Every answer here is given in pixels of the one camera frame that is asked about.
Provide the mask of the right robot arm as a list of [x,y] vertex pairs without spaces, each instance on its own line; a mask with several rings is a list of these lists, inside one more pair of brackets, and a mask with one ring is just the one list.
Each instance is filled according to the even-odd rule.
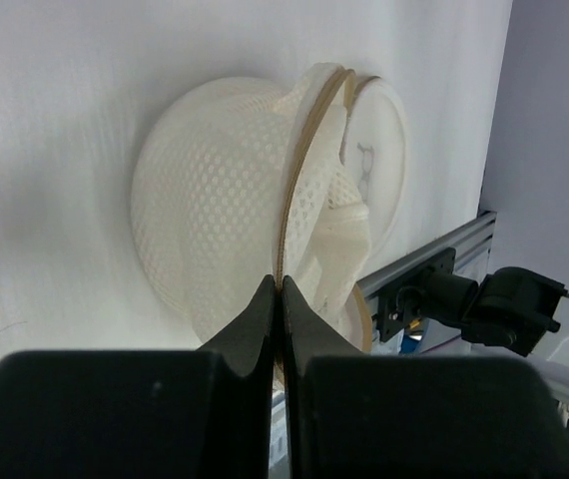
[[404,320],[433,319],[466,342],[526,357],[545,334],[560,330],[554,314],[564,298],[563,283],[521,267],[502,268],[481,282],[429,268],[395,302]]

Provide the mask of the beige mesh laundry bag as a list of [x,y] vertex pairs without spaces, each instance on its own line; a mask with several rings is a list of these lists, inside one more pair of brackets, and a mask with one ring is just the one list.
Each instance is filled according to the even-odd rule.
[[201,341],[271,275],[291,277],[316,314],[370,351],[357,282],[393,230],[408,159],[403,105],[380,78],[320,63],[291,88],[203,84],[164,113],[135,167],[143,269]]

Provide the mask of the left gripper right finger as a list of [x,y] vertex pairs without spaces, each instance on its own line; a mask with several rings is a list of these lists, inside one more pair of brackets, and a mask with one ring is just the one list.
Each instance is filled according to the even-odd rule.
[[569,478],[569,435],[526,362],[368,355],[282,282],[294,478]]

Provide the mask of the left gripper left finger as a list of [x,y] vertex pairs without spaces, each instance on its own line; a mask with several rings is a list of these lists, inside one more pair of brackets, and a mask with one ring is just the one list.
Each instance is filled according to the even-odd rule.
[[0,478],[264,478],[275,282],[196,350],[0,360]]

